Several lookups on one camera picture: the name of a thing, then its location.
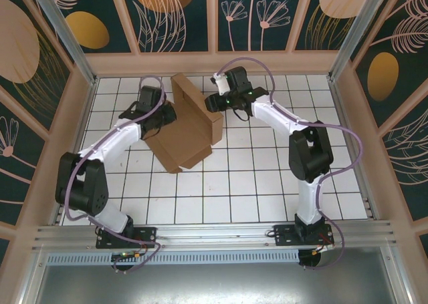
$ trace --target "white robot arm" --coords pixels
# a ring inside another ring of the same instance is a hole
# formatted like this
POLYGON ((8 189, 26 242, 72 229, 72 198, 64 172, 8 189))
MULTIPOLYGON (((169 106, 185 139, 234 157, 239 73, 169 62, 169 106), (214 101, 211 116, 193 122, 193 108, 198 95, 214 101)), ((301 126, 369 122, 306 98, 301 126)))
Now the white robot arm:
MULTIPOLYGON (((326 129, 301 125, 300 122, 308 121, 275 103, 277 108, 280 107, 285 112, 281 114, 273 107, 268 91, 263 88, 253 89, 247 72, 242 67, 216 73, 211 81, 217 85, 219 93, 210 95, 205 100, 210 112, 243 110, 249 117, 264 121, 282 136, 290 137, 290 169, 299 185, 295 231, 302 242, 308 241, 309 236, 318 235, 325 218, 317 209, 316 190, 320 179, 330 170, 333 162, 326 129)), ((318 201, 321 204, 322 192, 318 201)))

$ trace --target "box flap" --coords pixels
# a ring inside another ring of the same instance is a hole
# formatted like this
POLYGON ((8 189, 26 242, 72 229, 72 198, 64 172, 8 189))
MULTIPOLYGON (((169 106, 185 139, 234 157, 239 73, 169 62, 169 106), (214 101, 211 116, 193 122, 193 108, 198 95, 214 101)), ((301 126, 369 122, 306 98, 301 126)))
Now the box flap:
POLYGON ((182 73, 171 77, 171 84, 175 103, 186 102, 190 105, 196 115, 195 126, 210 139, 211 145, 218 143, 223 134, 223 114, 209 112, 205 106, 205 96, 182 73))
POLYGON ((173 85, 174 101, 177 99, 181 100, 184 98, 188 103, 195 105, 195 110, 201 112, 200 116, 207 118, 211 122, 223 118, 223 115, 219 112, 209 112, 205 106, 205 97, 202 91, 199 90, 185 75, 178 73, 171 77, 171 84, 173 85))
POLYGON ((161 128, 160 132, 146 140, 167 172, 180 172, 180 166, 194 166, 211 153, 211 143, 194 125, 195 115, 186 102, 173 104, 177 120, 161 128))

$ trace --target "floor tile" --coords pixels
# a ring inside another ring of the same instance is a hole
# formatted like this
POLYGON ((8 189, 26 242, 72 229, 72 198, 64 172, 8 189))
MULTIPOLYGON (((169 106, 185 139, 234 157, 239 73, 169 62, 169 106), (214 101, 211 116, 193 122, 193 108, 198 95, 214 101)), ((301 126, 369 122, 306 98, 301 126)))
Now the floor tile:
POLYGON ((230 198, 228 196, 203 198, 204 223, 221 223, 230 221, 230 198))
POLYGON ((249 125, 250 127, 270 127, 268 124, 255 117, 249 118, 249 125))
MULTIPOLYGON (((287 79, 284 75, 275 75, 275 90, 288 90, 287 79)), ((267 90, 272 90, 272 81, 270 76, 266 76, 267 90)))
POLYGON ((255 195, 254 172, 230 172, 230 195, 255 195))
POLYGON ((284 195, 284 200, 286 202, 287 220, 294 222, 294 215, 297 213, 299 206, 299 195, 284 195))
POLYGON ((173 92, 173 85, 171 84, 171 77, 162 77, 162 83, 163 83, 163 86, 165 87, 166 93, 173 92))
POLYGON ((282 195, 259 196, 258 200, 261 222, 287 221, 286 207, 282 195))
POLYGON ((150 198, 147 224, 174 224, 175 198, 150 198))
POLYGON ((202 166, 203 165, 203 160, 201 160, 200 162, 198 162, 196 165, 194 165, 194 167, 187 169, 184 167, 181 167, 181 169, 183 170, 183 172, 202 172, 202 166))
POLYGON ((251 148, 229 149, 230 170, 253 170, 253 152, 251 148))
POLYGON ((350 165, 350 156, 347 147, 332 147, 334 161, 331 168, 345 168, 350 165))
POLYGON ((289 92, 274 92, 274 100, 279 105, 285 108, 291 108, 292 107, 292 100, 290 98, 289 92))
POLYGON ((259 170, 255 172, 258 195, 282 194, 280 172, 277 170, 259 170))
POLYGON ((339 129, 327 129, 328 139, 332 146, 345 146, 345 137, 343 136, 343 131, 339 129))
POLYGON ((150 174, 126 174, 123 197, 148 197, 150 174))
POLYGON ((254 169, 278 170, 278 155, 276 148, 254 148, 254 169))
POLYGON ((248 81, 251 82, 253 89, 256 89, 257 87, 266 89, 266 78, 264 75, 249 75, 248 81))
POLYGON ((113 160, 109 163, 104 163, 104 166, 106 168, 106 173, 126 172, 126 166, 128 166, 128 155, 129 155, 129 150, 125 150, 123 153, 121 153, 119 157, 117 157, 116 160, 113 160))
POLYGON ((134 225, 145 225, 148 198, 124 198, 121 211, 132 217, 134 225))
POLYGON ((196 86, 196 88, 198 88, 200 91, 203 92, 203 76, 200 75, 197 77, 187 77, 187 79, 189 79, 192 82, 192 84, 196 86))
MULTIPOLYGON (((243 120, 247 120, 248 116, 245 112, 236 112, 236 114, 241 117, 243 120)), ((226 125, 228 128, 236 128, 236 127, 248 127, 249 126, 249 122, 246 121, 242 121, 240 120, 235 113, 233 112, 233 110, 227 110, 226 111, 226 125)))
POLYGON ((227 172, 204 172, 204 196, 229 196, 229 174, 227 172))
POLYGON ((150 150, 132 150, 129 152, 127 172, 151 172, 153 153, 150 150))
POLYGON ((116 94, 114 95, 96 95, 94 105, 92 106, 93 112, 112 112, 114 110, 114 102, 116 101, 116 94))
POLYGON ((106 130, 88 130, 85 133, 85 139, 82 148, 88 148, 95 144, 101 137, 106 134, 106 130))
POLYGON ((339 125, 336 108, 315 108, 318 119, 325 124, 339 125))
POLYGON ((289 148, 277 148, 278 149, 278 159, 280 160, 280 168, 281 169, 290 169, 290 165, 288 163, 289 159, 289 148))
POLYGON ((290 92, 293 108, 312 108, 314 103, 309 91, 290 92))
POLYGON ((212 76, 205 76, 203 78, 203 92, 219 92, 217 85, 213 84, 210 80, 212 76))
POLYGON ((337 192, 359 192, 360 188, 356 182, 354 170, 348 170, 342 174, 333 176, 337 192))
POLYGON ((360 193, 337 194, 343 219, 366 219, 367 213, 360 193))
POLYGON ((107 174, 107 187, 109 198, 121 198, 125 183, 125 174, 107 174))
POLYGON ((116 105, 114 110, 127 110, 133 102, 137 101, 137 96, 135 94, 118 94, 116 98, 116 105))
POLYGON ((232 222, 258 222, 257 198, 255 196, 231 197, 232 222))
POLYGON ((131 146, 131 150, 150 150, 144 140, 139 140, 131 146))
POLYGON ((329 90, 327 77, 325 75, 307 75, 309 88, 311 90, 329 90))
POLYGON ((342 219, 336 194, 323 194, 321 209, 331 219, 342 219))
POLYGON ((279 132, 277 132, 276 130, 274 130, 274 134, 275 134, 275 143, 277 147, 289 147, 290 146, 290 137, 289 136, 284 136, 282 134, 280 134, 279 132))
POLYGON ((293 108, 293 113, 301 119, 305 119, 309 122, 316 122, 318 120, 315 108, 293 108))
POLYGON ((92 112, 87 130, 109 130, 113 112, 92 112))
POLYGON ((227 144, 229 148, 250 148, 249 128, 228 128, 227 144))
POLYGON ((152 172, 167 172, 165 167, 161 164, 156 156, 153 156, 153 168, 152 172))
POLYGON ((170 197, 177 192, 177 174, 154 172, 150 186, 150 197, 170 197))
POLYGON ((202 197, 177 198, 175 210, 176 224, 202 223, 202 197))
POLYGON ((254 148, 275 147, 274 130, 271 128, 252 128, 251 143, 254 148))
POLYGON ((226 128, 223 128, 221 140, 218 143, 212 145, 212 149, 226 148, 226 147, 227 147, 227 130, 226 130, 226 128))
POLYGON ((293 175, 291 170, 281 170, 281 179, 284 194, 299 193, 299 180, 293 175))
POLYGON ((121 78, 119 94, 137 94, 140 78, 121 78))
POLYGON ((117 94, 120 78, 101 78, 98 84, 97 94, 117 94))
POLYGON ((116 125, 119 119, 119 115, 121 115, 121 113, 123 113, 123 111, 121 110, 113 113, 112 122, 110 123, 109 129, 113 128, 113 126, 116 125))
POLYGON ((203 160, 204 172, 227 170, 227 150, 213 149, 213 153, 203 160))
POLYGON ((287 83, 289 90, 309 90, 305 75, 287 75, 287 83))
POLYGON ((177 196, 202 196, 202 172, 181 172, 177 175, 177 196))
POLYGON ((315 107, 334 107, 333 97, 330 90, 317 90, 311 92, 315 107))

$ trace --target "metal frame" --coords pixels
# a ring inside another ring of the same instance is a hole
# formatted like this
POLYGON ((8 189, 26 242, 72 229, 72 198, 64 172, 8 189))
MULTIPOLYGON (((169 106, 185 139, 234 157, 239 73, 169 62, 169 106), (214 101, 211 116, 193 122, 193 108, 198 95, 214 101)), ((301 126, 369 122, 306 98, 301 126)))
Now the metal frame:
POLYGON ((381 5, 381 2, 382 0, 366 0, 364 7, 356 16, 355 21, 349 29, 348 35, 346 35, 336 60, 330 70, 330 77, 333 82, 342 73, 350 56, 352 55, 352 52, 355 50, 355 47, 358 45, 365 31, 369 27, 378 7, 381 5))
POLYGON ((58 33, 63 44, 67 48, 71 57, 74 59, 76 65, 79 67, 86 81, 89 84, 93 84, 95 80, 95 74, 88 63, 88 60, 86 60, 82 48, 74 38, 70 27, 68 27, 68 24, 66 23, 66 20, 64 19, 60 9, 56 6, 55 1, 37 0, 37 2, 40 4, 40 7, 43 9, 50 23, 55 28, 55 31, 58 33))
MULTIPOLYGON (((344 233, 346 247, 382 247, 388 249, 395 242, 391 224, 387 220, 340 220, 337 222, 344 233)), ((253 251, 278 252, 292 251, 307 247, 277 247, 273 238, 266 233, 275 224, 198 224, 198 225, 159 225, 157 241, 162 245, 162 253, 253 251)), ((106 254, 106 250, 95 248, 96 235, 93 226, 41 226, 33 241, 33 256, 26 277, 21 286, 22 296, 16 304, 34 303, 48 265, 49 254, 73 253, 87 255, 106 254)))

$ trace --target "metal bar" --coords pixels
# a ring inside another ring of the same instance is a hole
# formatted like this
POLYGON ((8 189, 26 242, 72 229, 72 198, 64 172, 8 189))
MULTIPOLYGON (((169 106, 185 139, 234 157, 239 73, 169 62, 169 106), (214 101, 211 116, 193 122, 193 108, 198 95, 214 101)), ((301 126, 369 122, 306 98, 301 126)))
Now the metal bar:
POLYGON ((397 247, 381 247, 382 258, 397 303, 414 304, 415 294, 397 247))
POLYGON ((348 60, 352 55, 352 52, 363 37, 381 3, 382 0, 366 0, 360 13, 356 16, 352 27, 349 29, 349 32, 340 47, 336 60, 333 63, 330 71, 332 81, 337 79, 342 73, 345 65, 348 63, 348 60))
MULTIPOLYGON (((350 122, 349 122, 348 115, 346 114, 346 111, 344 109, 344 104, 342 101, 342 96, 340 95, 340 91, 338 90, 338 88, 336 87, 336 84, 331 79, 328 80, 328 84, 332 92, 332 97, 333 97, 334 105, 336 106, 336 111, 338 113, 339 122, 342 126, 349 128, 350 122)), ((344 133, 344 137, 345 137, 346 146, 348 147, 351 160, 356 160, 356 157, 358 156, 358 151, 360 149, 358 147, 358 143, 348 133, 344 133)), ((354 171, 356 174, 358 185, 361 190, 361 194, 363 198, 365 197, 368 199, 372 216, 376 219, 380 219, 380 214, 377 209, 376 203, 373 200, 373 193, 371 192, 370 184, 368 183, 368 178, 367 178, 366 172, 364 171, 364 166, 361 163, 359 163, 354 167, 354 171)))
POLYGON ((77 43, 70 27, 66 23, 64 16, 55 4, 54 0, 37 0, 41 8, 45 12, 50 23, 55 28, 65 47, 70 55, 73 57, 76 65, 82 71, 83 76, 89 84, 94 83, 94 73, 86 60, 82 48, 77 43))
MULTIPOLYGON (((347 247, 373 247, 395 243, 389 221, 338 220, 337 223, 344 233, 347 247)), ((275 224, 285 223, 159 225, 156 239, 163 246, 162 252, 278 249, 274 239, 266 236, 275 224)), ((333 233, 338 243, 338 233, 335 230, 333 233)), ((33 242, 33 251, 105 252, 97 250, 95 244, 93 226, 43 226, 39 228, 33 242)))

